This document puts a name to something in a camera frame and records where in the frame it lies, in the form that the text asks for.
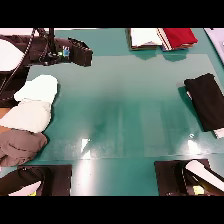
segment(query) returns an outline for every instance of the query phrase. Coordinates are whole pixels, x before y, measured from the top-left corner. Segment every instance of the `red cloth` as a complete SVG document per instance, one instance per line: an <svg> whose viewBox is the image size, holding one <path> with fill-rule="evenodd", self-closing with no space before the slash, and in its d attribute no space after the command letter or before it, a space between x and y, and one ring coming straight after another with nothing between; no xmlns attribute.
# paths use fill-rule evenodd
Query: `red cloth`
<svg viewBox="0 0 224 224"><path fill-rule="evenodd" d="M163 28L172 48L198 42L190 28Z"/></svg>

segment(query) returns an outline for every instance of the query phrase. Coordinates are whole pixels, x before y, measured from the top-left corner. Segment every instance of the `cable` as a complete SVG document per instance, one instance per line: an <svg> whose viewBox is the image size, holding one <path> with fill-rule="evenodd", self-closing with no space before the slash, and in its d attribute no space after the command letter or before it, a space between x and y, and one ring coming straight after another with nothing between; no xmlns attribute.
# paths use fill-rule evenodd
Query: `cable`
<svg viewBox="0 0 224 224"><path fill-rule="evenodd" d="M20 68L21 64L23 63L25 57L27 56L29 50L30 50L30 47L31 47L31 44L32 44L32 41L33 41L33 38L34 38L34 34L35 34L35 31L36 29L33 28L33 31L31 33L31 37L30 37L30 40L29 40L29 43L27 45L27 48L26 48L26 51L24 53L24 56L23 58L21 59L20 63L17 65L17 67L15 68L14 72L11 74L11 76L8 78L8 80L6 81L5 85L2 86L2 88L0 89L0 96L2 95L2 93L4 92L4 90L8 87L10 81L12 80L12 78L15 76L16 72L18 71L18 69Z"/></svg>

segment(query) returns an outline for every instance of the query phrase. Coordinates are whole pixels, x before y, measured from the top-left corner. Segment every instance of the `transparent mat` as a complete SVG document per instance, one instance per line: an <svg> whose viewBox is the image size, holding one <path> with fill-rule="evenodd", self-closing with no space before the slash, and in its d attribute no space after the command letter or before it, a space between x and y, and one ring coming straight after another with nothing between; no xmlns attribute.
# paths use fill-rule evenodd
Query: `transparent mat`
<svg viewBox="0 0 224 224"><path fill-rule="evenodd" d="M33 66L28 80L49 74L59 82L44 132L49 143L35 160L224 152L224 138L203 132L183 87L185 79L208 72L219 83L205 54L98 56L86 68Z"/></svg>

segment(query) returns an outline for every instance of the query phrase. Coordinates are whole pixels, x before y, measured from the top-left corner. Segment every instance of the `table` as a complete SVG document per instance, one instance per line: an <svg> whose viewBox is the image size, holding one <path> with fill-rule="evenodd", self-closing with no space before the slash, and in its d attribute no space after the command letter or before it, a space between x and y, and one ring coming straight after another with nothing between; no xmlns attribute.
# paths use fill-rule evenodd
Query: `table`
<svg viewBox="0 0 224 224"><path fill-rule="evenodd" d="M50 74L60 85L50 142L27 165L72 164L71 195L158 195L157 160L208 158L224 176L224 139L202 131L182 87L211 72L222 88L223 65L204 30L192 30L198 44L175 52L131 52L121 28L56 31L85 41L93 65L31 68L28 80Z"/></svg>

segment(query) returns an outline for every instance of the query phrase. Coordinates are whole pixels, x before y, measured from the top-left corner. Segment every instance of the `folded black shirt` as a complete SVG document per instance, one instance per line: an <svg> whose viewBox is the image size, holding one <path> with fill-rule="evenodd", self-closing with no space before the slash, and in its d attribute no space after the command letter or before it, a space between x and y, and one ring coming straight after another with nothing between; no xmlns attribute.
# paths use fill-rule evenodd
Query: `folded black shirt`
<svg viewBox="0 0 224 224"><path fill-rule="evenodd" d="M224 96L214 75L207 73L195 79L186 79L184 84L191 94L204 131L224 128Z"/></svg>

